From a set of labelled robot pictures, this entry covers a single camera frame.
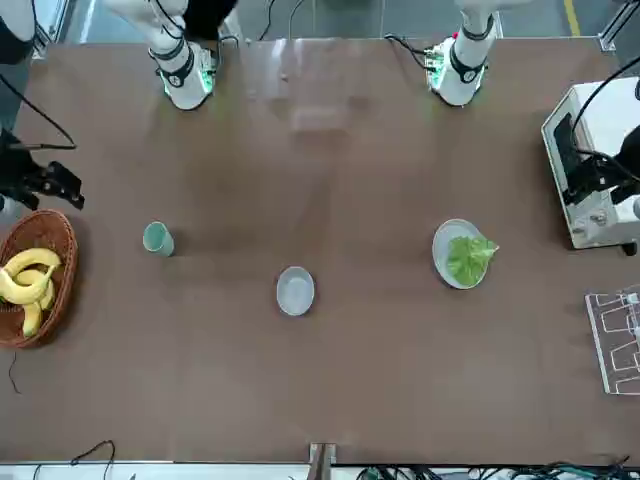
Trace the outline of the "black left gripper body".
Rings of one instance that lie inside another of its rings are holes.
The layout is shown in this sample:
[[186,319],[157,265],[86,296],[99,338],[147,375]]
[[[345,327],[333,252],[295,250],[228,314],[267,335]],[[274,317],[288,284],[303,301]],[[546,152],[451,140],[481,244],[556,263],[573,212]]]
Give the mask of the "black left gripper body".
[[604,185],[599,191],[613,187],[610,192],[613,203],[621,203],[639,194],[639,129],[635,127],[623,140],[615,156],[598,154],[597,164],[604,174]]

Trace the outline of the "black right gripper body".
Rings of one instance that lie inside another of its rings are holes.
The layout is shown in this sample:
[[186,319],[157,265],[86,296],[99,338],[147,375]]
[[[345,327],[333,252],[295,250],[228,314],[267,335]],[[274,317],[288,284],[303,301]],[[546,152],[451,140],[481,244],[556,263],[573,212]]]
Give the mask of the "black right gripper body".
[[37,194],[44,192],[46,173],[11,132],[1,131],[2,196],[15,200],[29,210],[36,210],[40,202]]

